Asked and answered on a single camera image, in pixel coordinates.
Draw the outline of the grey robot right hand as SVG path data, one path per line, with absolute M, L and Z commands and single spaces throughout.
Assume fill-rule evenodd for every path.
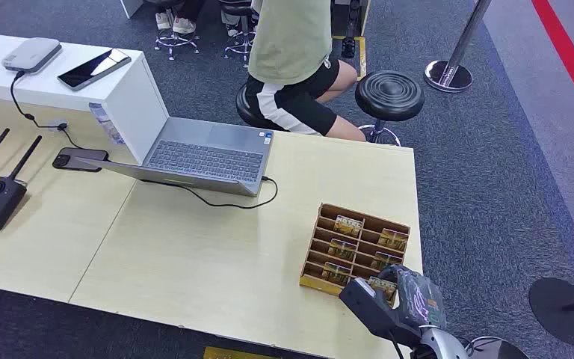
M 399 306 L 395 312 L 403 323 L 415 328 L 433 325 L 446 329 L 442 293 L 430 278 L 399 264 L 388 265 L 377 278 L 396 284 Z

